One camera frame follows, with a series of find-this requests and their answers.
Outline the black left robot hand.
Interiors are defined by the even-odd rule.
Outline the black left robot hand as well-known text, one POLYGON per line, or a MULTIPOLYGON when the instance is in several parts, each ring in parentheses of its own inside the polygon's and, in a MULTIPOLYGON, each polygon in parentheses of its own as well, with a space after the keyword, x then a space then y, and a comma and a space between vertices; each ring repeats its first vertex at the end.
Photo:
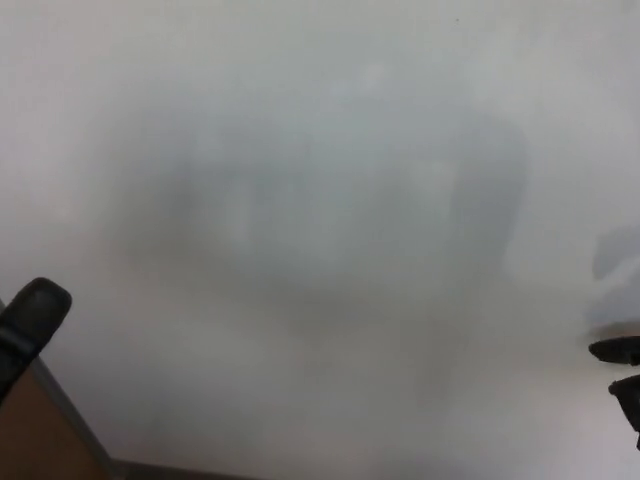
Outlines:
POLYGON ((1 311, 1 401, 38 358, 72 306, 71 294, 50 279, 27 283, 1 311))

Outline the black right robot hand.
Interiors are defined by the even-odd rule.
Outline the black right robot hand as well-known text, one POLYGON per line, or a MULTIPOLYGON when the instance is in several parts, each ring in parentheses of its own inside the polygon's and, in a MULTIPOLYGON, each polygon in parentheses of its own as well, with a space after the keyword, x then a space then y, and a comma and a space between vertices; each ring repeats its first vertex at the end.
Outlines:
MULTIPOLYGON (((596 341, 588 347, 589 352, 599 361, 616 365, 639 366, 639 337, 626 336, 596 341)), ((608 387, 620 408, 636 432, 639 427, 639 375, 632 375, 612 382, 608 387)))

